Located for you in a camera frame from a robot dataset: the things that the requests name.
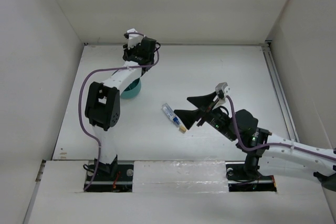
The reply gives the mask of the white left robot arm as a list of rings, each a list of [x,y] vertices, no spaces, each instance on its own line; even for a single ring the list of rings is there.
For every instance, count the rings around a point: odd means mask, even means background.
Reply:
[[[103,177],[112,180],[117,175],[117,154],[103,152],[104,137],[89,133],[84,125],[84,115],[92,127],[98,127],[104,132],[116,126],[120,115],[121,94],[127,89],[134,90],[141,83],[140,78],[159,61],[160,43],[136,31],[125,34],[128,42],[123,45],[124,64],[117,68],[98,69],[89,73],[82,83],[78,101],[79,122],[83,132],[98,144],[98,155],[94,159],[91,173],[95,178]],[[102,82],[92,82],[89,85],[85,109],[82,111],[83,90],[90,77],[98,72],[111,71],[112,75]]]

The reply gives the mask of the clear glue bottle blue cap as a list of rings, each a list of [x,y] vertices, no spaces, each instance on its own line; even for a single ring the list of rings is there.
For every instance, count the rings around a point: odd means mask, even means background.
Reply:
[[[181,123],[179,119],[177,118],[176,114],[172,110],[172,108],[167,104],[162,105],[162,111],[165,113],[165,115],[169,118],[171,122],[173,122],[175,125],[180,126]]]

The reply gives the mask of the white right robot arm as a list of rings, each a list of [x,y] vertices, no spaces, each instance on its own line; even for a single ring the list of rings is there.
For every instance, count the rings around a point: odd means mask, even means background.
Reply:
[[[207,123],[246,154],[244,163],[226,166],[228,180],[237,186],[264,177],[259,161],[266,156],[296,163],[300,173],[310,173],[323,188],[335,191],[335,150],[317,148],[292,141],[258,127],[258,119],[245,109],[236,111],[230,96],[213,92],[188,97],[195,110],[174,110],[189,130]]]

